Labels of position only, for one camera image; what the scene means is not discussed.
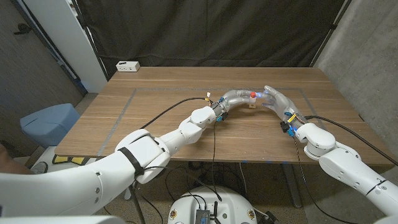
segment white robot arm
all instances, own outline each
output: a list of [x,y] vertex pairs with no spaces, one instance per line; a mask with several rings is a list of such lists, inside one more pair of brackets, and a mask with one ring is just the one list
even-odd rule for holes
[[264,94],[269,103],[263,104],[274,110],[290,132],[300,142],[307,142],[306,155],[319,161],[321,168],[330,176],[361,192],[387,216],[398,215],[398,187],[373,171],[352,148],[337,142],[335,137],[300,115],[300,111],[283,94],[265,86]]
[[183,145],[198,141],[207,124],[224,119],[250,91],[230,91],[219,103],[195,110],[178,129],[159,138],[145,129],[126,136],[111,155],[86,166],[40,175],[0,174],[0,217],[91,215],[136,179],[145,184]]

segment table top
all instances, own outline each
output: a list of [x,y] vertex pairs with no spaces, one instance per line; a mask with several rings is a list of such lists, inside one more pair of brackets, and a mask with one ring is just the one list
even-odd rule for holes
[[[381,139],[317,68],[220,68],[141,67],[138,72],[116,72],[72,127],[55,153],[61,156],[103,157],[114,152],[117,143],[163,110],[191,97],[218,100],[232,89],[263,91],[269,85],[289,97],[304,115],[316,114],[351,128],[386,154],[394,157]],[[279,117],[261,106],[233,108],[225,121],[215,126],[215,161],[298,163],[294,141],[280,128]],[[208,105],[204,100],[186,101],[151,125],[159,137],[177,129],[193,110]],[[357,150],[369,165],[391,163],[345,130],[326,122],[310,120],[331,132],[336,140]],[[211,161],[213,126],[198,142],[181,148],[172,160]],[[299,143],[300,159],[314,164]]]

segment blue chair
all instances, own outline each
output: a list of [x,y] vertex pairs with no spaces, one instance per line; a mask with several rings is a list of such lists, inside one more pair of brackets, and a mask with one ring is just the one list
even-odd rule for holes
[[28,137],[46,149],[58,146],[79,117],[72,104],[65,103],[23,117],[20,124]]

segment white box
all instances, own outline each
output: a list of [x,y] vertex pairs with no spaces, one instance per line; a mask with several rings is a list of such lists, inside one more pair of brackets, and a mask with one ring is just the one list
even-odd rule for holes
[[119,72],[136,72],[139,69],[139,62],[120,61],[116,68]]

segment black backdrop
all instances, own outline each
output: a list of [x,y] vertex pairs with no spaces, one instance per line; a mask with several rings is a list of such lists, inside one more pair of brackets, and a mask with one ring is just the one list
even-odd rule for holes
[[307,67],[344,0],[78,0],[108,75],[141,66]]

